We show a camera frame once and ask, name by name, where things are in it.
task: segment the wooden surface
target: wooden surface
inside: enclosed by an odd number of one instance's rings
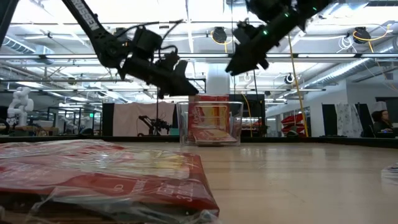
[[[398,185],[381,170],[397,149],[332,144],[180,147],[120,143],[201,155],[223,224],[396,224]]]

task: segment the white pillar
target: white pillar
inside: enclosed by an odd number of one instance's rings
[[[209,95],[229,94],[230,76],[225,72],[225,64],[210,64],[206,78],[206,93]]]

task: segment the yellow cable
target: yellow cable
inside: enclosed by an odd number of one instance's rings
[[[217,42],[217,41],[214,39],[213,33],[214,33],[214,31],[211,31],[211,32],[210,32],[210,36],[211,36],[211,39],[214,41],[214,43],[220,44],[220,45],[224,45],[225,53],[228,53],[226,46],[227,46],[227,44],[230,44],[230,43],[232,42],[232,40],[230,40],[228,43],[227,43],[227,42],[224,42],[224,43],[221,44],[221,43]]]
[[[298,81],[297,81],[297,76],[296,76],[296,69],[295,69],[295,67],[294,67],[293,48],[292,48],[292,41],[290,40],[290,34],[288,35],[288,37],[289,37],[290,57],[292,58],[294,82],[295,82],[295,84],[296,84],[298,99],[300,100],[300,109],[301,109],[301,114],[303,115],[303,120],[304,120],[305,136],[308,137],[307,119],[306,119],[306,117],[305,117],[304,107],[303,107],[303,100],[302,100],[302,98],[301,98],[300,87],[299,87],[299,83],[298,83]]]
[[[374,41],[374,40],[379,40],[379,39],[385,37],[385,36],[388,34],[388,30],[389,30],[389,29],[390,29],[390,26],[387,26],[386,33],[383,34],[381,37],[377,37],[377,38],[374,38],[374,39],[364,39],[364,38],[357,37],[357,36],[355,36],[355,34],[357,33],[356,31],[353,32],[353,36],[354,36],[356,39],[358,39],[358,40],[363,40],[363,41]]]
[[[250,105],[249,105],[249,102],[248,102],[248,99],[246,99],[246,97],[242,94],[242,96],[243,96],[243,98],[244,98],[244,100],[246,100],[246,104],[248,105],[248,111],[249,111],[249,117],[250,117],[250,137],[252,137],[253,138],[253,131],[252,131],[252,126],[251,126],[251,112],[250,112]]]
[[[374,53],[373,47],[372,47],[372,43],[369,41],[368,44],[369,44],[369,48],[371,49],[372,53]],[[379,63],[377,60],[376,60],[376,63],[377,63],[377,65],[379,66],[379,68],[381,69],[381,73],[384,75],[384,78],[387,80],[387,76],[386,76],[386,74],[383,72],[383,68],[380,66],[380,63]],[[396,88],[393,84],[391,84],[391,83],[388,83],[388,84],[390,84],[390,86],[391,86],[393,89],[397,90],[397,88]]]

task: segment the person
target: person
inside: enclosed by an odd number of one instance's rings
[[[373,131],[375,133],[391,133],[392,130],[392,123],[388,117],[388,111],[375,111],[372,113],[372,118],[374,121],[373,124]]]

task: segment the transparent container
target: transparent container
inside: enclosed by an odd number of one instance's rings
[[[241,102],[178,102],[177,113],[181,145],[237,146],[241,143]]]

